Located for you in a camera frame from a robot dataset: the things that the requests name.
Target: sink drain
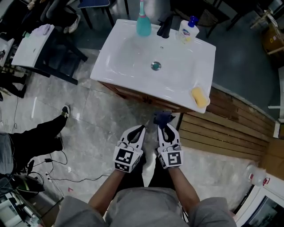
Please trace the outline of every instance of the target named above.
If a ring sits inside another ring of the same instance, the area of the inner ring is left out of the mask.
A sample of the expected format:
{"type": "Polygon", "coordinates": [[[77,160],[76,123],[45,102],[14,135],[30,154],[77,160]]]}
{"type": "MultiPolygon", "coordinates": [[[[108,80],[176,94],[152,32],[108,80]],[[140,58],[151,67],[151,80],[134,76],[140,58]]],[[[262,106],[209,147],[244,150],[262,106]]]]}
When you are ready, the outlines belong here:
{"type": "Polygon", "coordinates": [[[158,70],[160,70],[161,69],[161,63],[160,62],[152,62],[152,64],[151,64],[151,68],[152,68],[152,70],[154,70],[154,71],[158,71],[158,70]]]}

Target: teal bottle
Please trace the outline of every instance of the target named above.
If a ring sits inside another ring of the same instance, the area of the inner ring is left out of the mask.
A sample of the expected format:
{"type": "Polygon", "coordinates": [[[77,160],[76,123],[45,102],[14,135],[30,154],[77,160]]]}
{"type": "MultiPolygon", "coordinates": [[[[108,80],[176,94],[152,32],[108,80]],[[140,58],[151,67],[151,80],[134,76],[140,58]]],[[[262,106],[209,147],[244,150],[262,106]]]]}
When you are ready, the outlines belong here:
{"type": "Polygon", "coordinates": [[[149,36],[151,34],[151,22],[144,12],[144,0],[140,0],[140,13],[137,19],[136,31],[140,36],[149,36]]]}

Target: wooden deck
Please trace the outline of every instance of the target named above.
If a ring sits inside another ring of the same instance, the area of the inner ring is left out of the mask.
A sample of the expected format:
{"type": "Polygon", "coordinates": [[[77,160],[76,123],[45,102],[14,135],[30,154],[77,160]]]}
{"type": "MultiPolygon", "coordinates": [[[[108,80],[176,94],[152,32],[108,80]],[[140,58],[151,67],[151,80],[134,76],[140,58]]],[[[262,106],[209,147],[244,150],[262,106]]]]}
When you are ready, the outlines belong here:
{"type": "Polygon", "coordinates": [[[185,147],[259,161],[275,122],[242,101],[212,87],[205,114],[183,115],[179,134],[185,147]]]}

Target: sink basin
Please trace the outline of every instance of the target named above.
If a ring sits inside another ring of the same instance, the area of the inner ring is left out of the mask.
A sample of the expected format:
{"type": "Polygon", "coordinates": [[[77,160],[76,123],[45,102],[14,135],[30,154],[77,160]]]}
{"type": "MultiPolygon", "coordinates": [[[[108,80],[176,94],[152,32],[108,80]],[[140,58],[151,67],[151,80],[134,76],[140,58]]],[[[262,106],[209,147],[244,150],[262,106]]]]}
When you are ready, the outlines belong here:
{"type": "Polygon", "coordinates": [[[117,20],[91,78],[204,113],[205,108],[198,108],[190,91],[200,86],[209,95],[216,48],[199,39],[185,45],[172,29],[170,37],[163,39],[156,34],[159,28],[152,25],[151,35],[140,37],[136,21],[117,20]]]}

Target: faucet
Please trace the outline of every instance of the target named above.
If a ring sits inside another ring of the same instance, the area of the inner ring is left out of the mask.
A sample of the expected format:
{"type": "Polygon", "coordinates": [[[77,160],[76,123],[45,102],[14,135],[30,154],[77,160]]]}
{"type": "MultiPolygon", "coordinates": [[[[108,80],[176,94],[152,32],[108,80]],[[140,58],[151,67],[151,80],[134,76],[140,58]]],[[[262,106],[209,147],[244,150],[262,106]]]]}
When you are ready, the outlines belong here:
{"type": "Polygon", "coordinates": [[[174,12],[170,12],[167,14],[164,14],[161,18],[159,18],[160,23],[160,29],[157,32],[158,36],[161,36],[164,39],[169,38],[170,36],[170,27],[172,26],[172,21],[174,18],[174,12]]]}

